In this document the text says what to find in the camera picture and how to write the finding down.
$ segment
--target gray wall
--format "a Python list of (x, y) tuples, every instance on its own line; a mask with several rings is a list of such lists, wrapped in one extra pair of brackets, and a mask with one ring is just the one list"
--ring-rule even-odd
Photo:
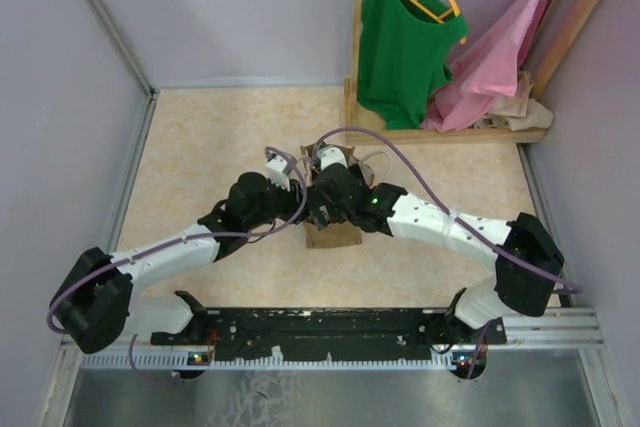
[[(457, 1), (468, 47), (513, 0)], [(158, 87), (340, 83), (349, 71), (352, 0), (106, 2)]]
[(638, 2), (596, 9), (543, 96), (556, 121), (533, 155), (582, 302), (596, 308), (640, 421)]
[(144, 96), (84, 0), (0, 0), (0, 425), (35, 422), (45, 313), (105, 238)]

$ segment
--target metal plate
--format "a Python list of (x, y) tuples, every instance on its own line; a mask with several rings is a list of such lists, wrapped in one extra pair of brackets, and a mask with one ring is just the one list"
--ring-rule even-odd
[(216, 371), (163, 386), (131, 371), (82, 369), (64, 425), (599, 424), (576, 352), (504, 351), (490, 352), (484, 375), (469, 382), (441, 371)]

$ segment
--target purple cable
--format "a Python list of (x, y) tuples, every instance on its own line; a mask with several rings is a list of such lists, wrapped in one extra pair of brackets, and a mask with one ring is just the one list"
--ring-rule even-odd
[(476, 368), (476, 362), (480, 356), (480, 350), (484, 343), (484, 336), (487, 334), (487, 330), (489, 329), (489, 324), (491, 324), (491, 321), (484, 324), (484, 327), (482, 327), (482, 330), (480, 331), (480, 337), (478, 337), (478, 342), (476, 343), (476, 350), (473, 352), (473, 357), (471, 357), (471, 368), (469, 369), (469, 372), (467, 372), (467, 380), (471, 378), (473, 370)]
[(177, 382), (175, 379), (157, 379), (155, 377), (151, 377), (145, 374), (144, 372), (142, 372), (140, 369), (136, 367), (136, 363), (133, 360), (133, 346), (135, 345), (137, 338), (138, 338), (138, 334), (134, 334), (133, 337), (131, 337), (131, 342), (129, 342), (129, 367), (131, 367), (131, 370), (133, 370), (133, 372), (138, 377), (143, 378), (147, 382), (153, 382), (154, 384), (160, 384), (160, 385), (176, 384)]
[[(424, 180), (422, 175), (420, 175), (420, 172), (418, 172), (418, 169), (416, 169), (416, 167), (411, 163), (411, 161), (400, 151), (400, 149), (398, 149), (398, 147), (396, 147), (393, 144), (393, 142), (391, 142), (389, 139), (379, 134), (378, 132), (365, 129), (362, 127), (339, 127), (330, 132), (327, 132), (316, 141), (315, 145), (313, 146), (313, 153), (311, 155), (311, 158), (313, 159), (316, 157), (316, 154), (318, 153), (318, 148), (325, 139), (331, 137), (332, 135), (339, 134), (341, 132), (363, 132), (365, 134), (371, 135), (372, 137), (375, 137), (382, 143), (386, 144), (391, 150), (393, 150), (393, 152), (400, 158), (400, 160), (402, 160), (402, 162), (404, 162), (404, 164), (409, 168), (409, 170), (418, 180), (422, 188), (427, 192), (429, 197), (433, 199), (433, 201), (440, 208), (440, 210), (442, 210), (447, 215), (451, 215), (451, 211), (449, 210), (449, 208), (444, 204), (444, 202), (442, 202), (442, 200), (440, 200), (440, 198), (431, 189), (431, 187), (429, 187), (429, 184), (427, 184), (427, 182)], [(495, 252), (499, 256), (504, 257), (505, 259), (509, 260), (510, 262), (513, 262), (514, 264), (518, 265), (519, 267), (522, 267), (523, 269), (528, 270), (529, 272), (539, 275), (540, 277), (543, 277), (552, 282), (557, 282), (559, 284), (562, 284), (565, 287), (565, 289), (554, 291), (555, 294), (582, 293), (583, 289), (580, 284), (571, 282), (570, 280), (567, 280), (567, 279), (563, 279), (562, 277), (558, 277), (557, 275), (550, 274), (549, 272), (546, 272), (541, 268), (536, 267), (535, 265), (530, 264), (525, 260), (519, 259), (515, 255), (507, 252), (503, 248), (491, 242), (489, 239), (487, 239), (484, 235), (482, 235), (480, 232), (474, 229), (473, 226), (471, 226), (468, 222), (464, 221), (463, 219), (456, 217), (455, 221), (456, 223), (464, 227), (469, 233), (471, 233), (480, 242), (482, 242), (484, 245), (489, 247), (493, 252)]]
[[(302, 172), (300, 172), (300, 169), (296, 165), (296, 162), (293, 160), (294, 157), (291, 154), (287, 154), (286, 152), (282, 152), (282, 151), (276, 149), (275, 147), (266, 147), (265, 151), (269, 152), (269, 153), (273, 153), (273, 154), (279, 155), (279, 156), (287, 159), (289, 165), (291, 166), (293, 171), (296, 173), (296, 176), (298, 177), (298, 180), (300, 182), (300, 186), (302, 187), (302, 199), (300, 200), (300, 205), (298, 206), (298, 209), (295, 211), (295, 213), (289, 219), (287, 219), (282, 225), (276, 227), (273, 230), (267, 230), (265, 232), (216, 232), (216, 233), (205, 233), (205, 234), (193, 234), (193, 235), (188, 235), (185, 238), (185, 241), (197, 240), (197, 239), (209, 239), (209, 238), (216, 239), (216, 238), (219, 238), (219, 237), (249, 237), (249, 238), (251, 238), (251, 237), (260, 237), (260, 238), (263, 238), (263, 237), (266, 237), (268, 235), (277, 234), (278, 232), (284, 230), (285, 228), (287, 228), (288, 226), (293, 224), (293, 222), (295, 222), (295, 220), (300, 216), (300, 214), (302, 214), (302, 211), (304, 210), (304, 208), (306, 206), (306, 203), (307, 203), (307, 184), (306, 184), (306, 182), (304, 180), (304, 175), (302, 175)], [(164, 250), (164, 249), (166, 249), (168, 247), (171, 247), (172, 245), (175, 245), (175, 244), (180, 243), (180, 242), (183, 242), (183, 239), (177, 238), (177, 239), (169, 240), (169, 241), (164, 242), (162, 244), (156, 245), (155, 247), (151, 247), (151, 248), (149, 248), (147, 250), (144, 250), (142, 252), (138, 252), (137, 254), (132, 255), (131, 259), (128, 259), (128, 258), (127, 259), (121, 259), (121, 260), (118, 260), (117, 262), (113, 262), (113, 263), (107, 264), (104, 267), (100, 267), (98, 270), (92, 272), (91, 274), (87, 275), (86, 277), (83, 277), (81, 280), (79, 280), (78, 282), (74, 283), (69, 288), (67, 288), (67, 290), (65, 290), (62, 294), (60, 294), (60, 296), (58, 296), (58, 298), (56, 298), (56, 300), (53, 301), (53, 303), (51, 304), (51, 307), (49, 307), (49, 311), (47, 312), (47, 326), (49, 327), (49, 329), (51, 329), (52, 331), (54, 331), (54, 332), (56, 332), (58, 334), (65, 334), (66, 331), (64, 329), (61, 329), (60, 327), (58, 327), (57, 325), (55, 325), (53, 323), (53, 317), (54, 317), (55, 312), (60, 307), (60, 305), (66, 299), (68, 299), (70, 296), (72, 296), (75, 293), (76, 290), (78, 290), (83, 285), (88, 284), (89, 282), (91, 282), (92, 280), (96, 279), (97, 277), (100, 277), (105, 272), (108, 272), (110, 270), (116, 269), (118, 267), (122, 267), (123, 265), (128, 265), (131, 260), (133, 260), (133, 261), (140, 260), (140, 259), (142, 259), (144, 257), (147, 257), (147, 256), (149, 256), (151, 254), (155, 254), (156, 252)]]

